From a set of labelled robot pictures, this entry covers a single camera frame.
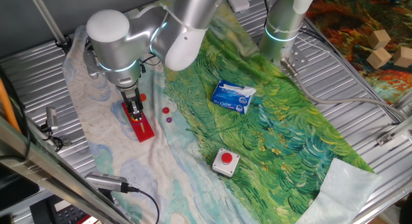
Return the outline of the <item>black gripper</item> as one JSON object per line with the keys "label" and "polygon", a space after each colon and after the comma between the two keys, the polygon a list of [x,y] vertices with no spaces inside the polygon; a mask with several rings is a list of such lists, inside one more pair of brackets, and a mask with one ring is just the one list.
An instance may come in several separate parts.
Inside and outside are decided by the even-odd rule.
{"label": "black gripper", "polygon": [[120,92],[130,116],[132,116],[134,120],[141,120],[143,116],[142,110],[144,107],[140,99],[138,88],[121,89]]}

